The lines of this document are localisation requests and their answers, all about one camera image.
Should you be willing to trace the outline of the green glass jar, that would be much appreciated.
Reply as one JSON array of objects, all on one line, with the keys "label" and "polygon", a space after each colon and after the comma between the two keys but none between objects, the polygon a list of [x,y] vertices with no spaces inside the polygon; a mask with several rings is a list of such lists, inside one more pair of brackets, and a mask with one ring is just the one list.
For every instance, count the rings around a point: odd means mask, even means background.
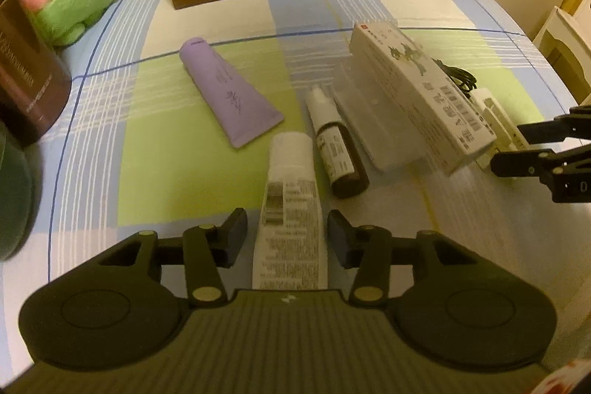
[{"label": "green glass jar", "polygon": [[1,260],[9,258],[25,236],[32,207],[29,164],[18,141],[1,124]]}]

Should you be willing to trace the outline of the purple cream tube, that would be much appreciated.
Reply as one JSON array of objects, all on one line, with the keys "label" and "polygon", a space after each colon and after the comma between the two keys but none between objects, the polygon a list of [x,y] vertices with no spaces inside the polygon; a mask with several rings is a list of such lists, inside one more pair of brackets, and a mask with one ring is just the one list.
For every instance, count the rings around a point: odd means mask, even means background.
[{"label": "purple cream tube", "polygon": [[233,148],[242,148],[283,122],[283,113],[204,39],[185,41],[179,57]]}]

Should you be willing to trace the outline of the dark brown cylindrical canister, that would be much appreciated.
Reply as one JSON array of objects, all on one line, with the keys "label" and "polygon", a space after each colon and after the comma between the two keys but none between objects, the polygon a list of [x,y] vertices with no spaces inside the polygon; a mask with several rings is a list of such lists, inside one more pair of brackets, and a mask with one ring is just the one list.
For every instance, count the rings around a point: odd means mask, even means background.
[{"label": "dark brown cylindrical canister", "polygon": [[68,101],[71,77],[24,0],[1,0],[1,122],[23,146],[37,142]]}]

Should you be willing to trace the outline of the checkered tablecloth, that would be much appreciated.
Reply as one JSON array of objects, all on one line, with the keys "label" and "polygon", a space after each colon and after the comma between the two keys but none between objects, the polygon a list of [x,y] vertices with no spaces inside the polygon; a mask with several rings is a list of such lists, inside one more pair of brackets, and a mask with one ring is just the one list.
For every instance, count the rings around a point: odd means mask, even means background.
[{"label": "checkered tablecloth", "polygon": [[[567,88],[494,0],[226,0],[177,10],[170,0],[118,0],[63,52],[69,102],[33,145],[36,217],[1,266],[1,379],[30,365],[18,332],[29,294],[141,228],[176,236],[238,207],[256,220],[267,137],[228,143],[179,59],[204,38],[305,131],[304,95],[332,82],[360,20],[391,20],[431,56],[471,72],[515,123],[574,105]],[[590,353],[590,208],[556,204],[537,180],[500,179],[477,165],[452,176],[429,159],[370,170],[370,188],[325,209],[398,236],[434,229],[542,289],[558,312],[546,361]]]}]

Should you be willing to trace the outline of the white long medicine box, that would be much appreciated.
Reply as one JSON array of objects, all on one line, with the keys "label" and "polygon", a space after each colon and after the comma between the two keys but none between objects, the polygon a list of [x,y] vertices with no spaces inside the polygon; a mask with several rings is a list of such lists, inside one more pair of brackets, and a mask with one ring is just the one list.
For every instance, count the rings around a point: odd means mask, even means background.
[{"label": "white long medicine box", "polygon": [[447,175],[479,158],[496,134],[456,83],[390,22],[357,22],[349,52],[417,129]]}]

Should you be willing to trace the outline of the dark brown dropper bottle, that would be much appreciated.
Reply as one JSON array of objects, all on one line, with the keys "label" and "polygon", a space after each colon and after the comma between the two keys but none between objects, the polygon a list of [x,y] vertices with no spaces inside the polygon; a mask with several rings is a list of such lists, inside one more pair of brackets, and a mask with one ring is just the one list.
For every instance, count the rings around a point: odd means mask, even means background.
[{"label": "dark brown dropper bottle", "polygon": [[360,195],[368,189],[370,180],[334,100],[315,86],[308,91],[305,103],[332,193],[339,199]]}]

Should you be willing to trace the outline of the white wooden shelf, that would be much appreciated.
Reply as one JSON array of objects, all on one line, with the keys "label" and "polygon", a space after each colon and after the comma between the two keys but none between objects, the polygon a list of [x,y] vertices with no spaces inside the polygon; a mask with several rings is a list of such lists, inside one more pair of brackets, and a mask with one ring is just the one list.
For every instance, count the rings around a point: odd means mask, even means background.
[{"label": "white wooden shelf", "polygon": [[579,105],[590,105],[590,0],[573,14],[554,7],[534,39]]}]

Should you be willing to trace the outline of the white printed tube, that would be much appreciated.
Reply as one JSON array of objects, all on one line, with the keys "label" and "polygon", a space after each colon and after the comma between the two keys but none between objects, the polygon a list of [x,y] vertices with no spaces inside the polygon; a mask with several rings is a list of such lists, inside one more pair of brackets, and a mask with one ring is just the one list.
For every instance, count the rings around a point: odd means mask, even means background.
[{"label": "white printed tube", "polygon": [[270,141],[269,171],[252,258],[252,287],[328,287],[328,247],[311,137],[283,132]]}]

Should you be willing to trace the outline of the white plastic clip case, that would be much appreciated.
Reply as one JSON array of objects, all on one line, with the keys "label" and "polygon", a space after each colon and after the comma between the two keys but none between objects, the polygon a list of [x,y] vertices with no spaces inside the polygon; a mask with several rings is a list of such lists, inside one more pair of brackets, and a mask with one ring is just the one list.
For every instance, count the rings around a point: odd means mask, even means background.
[{"label": "white plastic clip case", "polygon": [[524,151],[529,148],[529,143],[519,131],[517,125],[513,123],[490,90],[477,88],[471,92],[470,100],[479,109],[496,135],[494,144],[477,159],[477,164],[482,170],[490,167],[490,162],[495,154]]}]

